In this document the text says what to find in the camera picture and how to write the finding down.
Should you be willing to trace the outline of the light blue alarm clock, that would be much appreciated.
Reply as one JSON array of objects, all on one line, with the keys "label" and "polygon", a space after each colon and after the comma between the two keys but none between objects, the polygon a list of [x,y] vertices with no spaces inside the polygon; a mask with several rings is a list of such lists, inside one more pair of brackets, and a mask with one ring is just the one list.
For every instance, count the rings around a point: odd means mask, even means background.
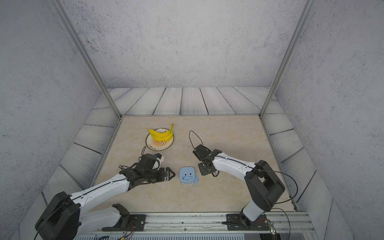
[{"label": "light blue alarm clock", "polygon": [[179,172],[180,181],[183,185],[197,185],[199,178],[196,175],[195,169],[193,167],[183,167]]}]

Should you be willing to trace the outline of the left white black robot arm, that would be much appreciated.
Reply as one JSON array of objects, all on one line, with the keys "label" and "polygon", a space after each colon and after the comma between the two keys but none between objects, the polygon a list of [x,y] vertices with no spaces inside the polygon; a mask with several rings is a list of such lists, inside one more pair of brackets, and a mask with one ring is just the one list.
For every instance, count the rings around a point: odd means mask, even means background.
[{"label": "left white black robot arm", "polygon": [[119,173],[109,180],[73,194],[56,194],[35,225],[36,235],[43,240],[73,240],[95,230],[121,231],[126,236],[142,231],[146,216],[131,215],[122,204],[93,209],[137,186],[170,181],[176,174],[161,167],[163,161],[161,154],[144,154],[130,167],[120,166]]}]

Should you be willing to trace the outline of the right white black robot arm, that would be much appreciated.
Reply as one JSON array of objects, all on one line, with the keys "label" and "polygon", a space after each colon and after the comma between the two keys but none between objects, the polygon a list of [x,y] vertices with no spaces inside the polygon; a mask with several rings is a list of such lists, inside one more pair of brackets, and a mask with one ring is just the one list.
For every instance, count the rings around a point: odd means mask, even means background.
[{"label": "right white black robot arm", "polygon": [[246,162],[220,150],[211,151],[203,145],[195,147],[193,154],[200,161],[198,166],[201,175],[225,172],[246,183],[251,200],[242,209],[240,217],[247,224],[269,212],[286,190],[276,172],[263,160]]}]

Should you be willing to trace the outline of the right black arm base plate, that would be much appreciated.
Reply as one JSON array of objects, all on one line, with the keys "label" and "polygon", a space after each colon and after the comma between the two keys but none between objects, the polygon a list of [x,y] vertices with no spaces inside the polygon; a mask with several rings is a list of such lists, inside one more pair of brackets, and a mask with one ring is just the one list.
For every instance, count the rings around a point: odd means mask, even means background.
[{"label": "right black arm base plate", "polygon": [[256,220],[249,220],[243,213],[227,214],[226,221],[222,222],[229,231],[269,231],[269,219],[265,214],[260,215]]}]

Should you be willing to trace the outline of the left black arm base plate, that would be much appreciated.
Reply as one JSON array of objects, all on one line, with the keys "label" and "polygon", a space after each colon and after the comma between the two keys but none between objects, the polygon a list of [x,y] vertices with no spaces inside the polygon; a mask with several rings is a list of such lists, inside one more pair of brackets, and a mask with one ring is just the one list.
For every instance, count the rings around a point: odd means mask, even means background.
[{"label": "left black arm base plate", "polygon": [[114,226],[102,228],[103,232],[142,232],[145,227],[146,215],[130,214],[121,204],[113,204],[111,210],[118,211],[119,219]]}]

